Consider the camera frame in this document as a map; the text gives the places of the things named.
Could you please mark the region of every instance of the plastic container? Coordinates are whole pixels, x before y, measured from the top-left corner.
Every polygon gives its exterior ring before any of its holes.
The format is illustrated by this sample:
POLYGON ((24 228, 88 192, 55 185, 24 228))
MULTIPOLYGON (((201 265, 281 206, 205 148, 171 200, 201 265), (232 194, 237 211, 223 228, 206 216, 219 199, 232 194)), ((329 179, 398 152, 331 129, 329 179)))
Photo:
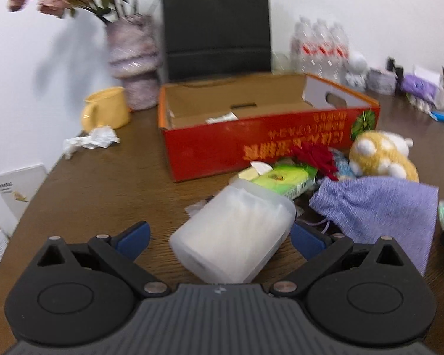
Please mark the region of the plastic container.
POLYGON ((330 29, 334 41, 332 63, 334 64, 334 81, 339 83, 344 80, 344 61, 348 59, 348 37, 344 28, 335 22, 330 29))
POLYGON ((169 245, 206 283, 249 283, 287 238, 295 216, 291 200, 240 179, 173 233, 169 245))
POLYGON ((305 17, 300 17, 299 28, 299 65, 298 72, 317 73, 316 54, 317 43, 314 32, 311 28, 311 21, 305 17))
POLYGON ((336 70, 334 63, 332 62, 334 40, 329 28, 327 27, 326 21, 318 19, 313 26, 313 31, 318 45, 318 51, 315 57, 318 64, 317 74, 319 77, 333 80, 336 70))

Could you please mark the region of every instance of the yellow plush toy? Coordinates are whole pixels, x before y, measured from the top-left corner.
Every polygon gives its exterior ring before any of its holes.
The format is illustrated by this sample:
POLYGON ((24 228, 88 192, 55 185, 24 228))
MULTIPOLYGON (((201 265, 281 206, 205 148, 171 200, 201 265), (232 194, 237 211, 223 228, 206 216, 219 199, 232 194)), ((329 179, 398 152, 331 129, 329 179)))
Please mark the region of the yellow plush toy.
POLYGON ((419 182, 418 171, 408 160, 411 139, 387 132, 367 131, 356 139, 349 166, 356 176, 393 176, 419 182))

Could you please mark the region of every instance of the water bottle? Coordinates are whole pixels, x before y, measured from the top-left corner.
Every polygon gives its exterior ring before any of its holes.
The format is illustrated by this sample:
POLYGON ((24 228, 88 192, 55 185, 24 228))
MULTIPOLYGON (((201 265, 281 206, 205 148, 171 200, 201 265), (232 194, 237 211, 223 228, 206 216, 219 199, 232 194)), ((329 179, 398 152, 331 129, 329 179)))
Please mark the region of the water bottle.
POLYGON ((291 70, 297 72, 299 69, 299 51, 300 51, 300 31, 301 31, 301 23, 297 22, 295 24, 295 32, 291 37, 291 48, 290 48, 290 62, 291 62, 291 70))
POLYGON ((335 66, 333 61, 334 44, 332 35, 325 20, 318 19, 314 27, 314 35, 317 42, 317 74, 320 77, 333 80, 335 75, 335 66))
POLYGON ((315 55, 317 46, 314 32, 311 28, 311 22, 305 17, 300 17, 299 31, 299 68, 298 72, 315 72, 315 55))
POLYGON ((330 33, 334 40, 334 78, 339 83, 344 79, 344 63, 348 58, 348 37, 344 32, 344 28, 338 22, 334 23, 330 33))

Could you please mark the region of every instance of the blue gripper pad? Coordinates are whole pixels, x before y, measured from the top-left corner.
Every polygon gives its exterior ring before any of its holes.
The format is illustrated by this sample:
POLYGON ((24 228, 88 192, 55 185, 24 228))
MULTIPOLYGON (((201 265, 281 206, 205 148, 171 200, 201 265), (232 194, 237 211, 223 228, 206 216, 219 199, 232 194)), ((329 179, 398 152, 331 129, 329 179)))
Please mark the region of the blue gripper pad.
POLYGON ((291 227, 291 244, 306 260, 311 260, 327 248, 326 239, 327 236, 313 227, 296 223, 291 227))
POLYGON ((151 230, 147 222, 138 222, 111 240, 117 252, 134 261, 149 245, 151 230))

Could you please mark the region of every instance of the red cardboard box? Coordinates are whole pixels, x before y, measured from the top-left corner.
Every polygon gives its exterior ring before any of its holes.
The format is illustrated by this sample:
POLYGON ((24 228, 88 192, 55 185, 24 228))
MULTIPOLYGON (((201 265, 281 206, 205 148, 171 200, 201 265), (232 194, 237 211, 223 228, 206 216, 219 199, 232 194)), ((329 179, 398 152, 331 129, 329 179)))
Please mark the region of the red cardboard box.
POLYGON ((183 181, 274 162, 302 141, 349 148, 379 113, 374 99, 328 80, 263 73, 164 85, 159 127, 172 176, 183 181), (206 123, 229 112, 238 120, 206 123))

